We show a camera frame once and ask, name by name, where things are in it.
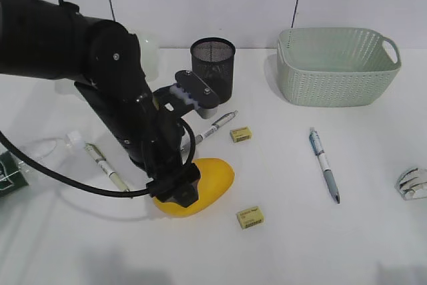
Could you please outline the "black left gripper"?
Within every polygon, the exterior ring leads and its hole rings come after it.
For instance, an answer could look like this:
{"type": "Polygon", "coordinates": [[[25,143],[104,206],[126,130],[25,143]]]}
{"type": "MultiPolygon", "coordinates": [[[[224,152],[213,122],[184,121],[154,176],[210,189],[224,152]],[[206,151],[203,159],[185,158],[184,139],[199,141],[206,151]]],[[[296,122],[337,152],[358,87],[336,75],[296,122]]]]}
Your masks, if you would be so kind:
{"type": "Polygon", "coordinates": [[[151,178],[165,178],[148,183],[151,197],[159,202],[188,208],[199,200],[197,190],[200,170],[192,163],[195,146],[190,143],[186,161],[181,157],[181,139],[186,131],[194,134],[181,117],[195,110],[202,119],[215,115],[220,99],[217,93],[190,70],[175,73],[175,84],[157,89],[151,96],[136,101],[142,121],[141,154],[143,169],[151,178]]]}

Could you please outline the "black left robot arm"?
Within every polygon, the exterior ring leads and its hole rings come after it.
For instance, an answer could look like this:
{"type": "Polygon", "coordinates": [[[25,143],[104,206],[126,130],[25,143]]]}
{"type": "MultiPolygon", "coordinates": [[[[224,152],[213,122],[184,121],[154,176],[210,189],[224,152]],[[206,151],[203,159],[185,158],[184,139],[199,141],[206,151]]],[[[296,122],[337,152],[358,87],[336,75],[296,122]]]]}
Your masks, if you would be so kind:
{"type": "Polygon", "coordinates": [[[80,14],[59,0],[1,0],[1,73],[38,79],[70,79],[130,160],[150,182],[127,197],[149,195],[189,208],[206,200],[203,176],[186,158],[181,141],[192,129],[190,111],[205,115],[219,105],[213,89],[194,72],[152,90],[141,66],[139,40],[122,24],[80,14]]]}

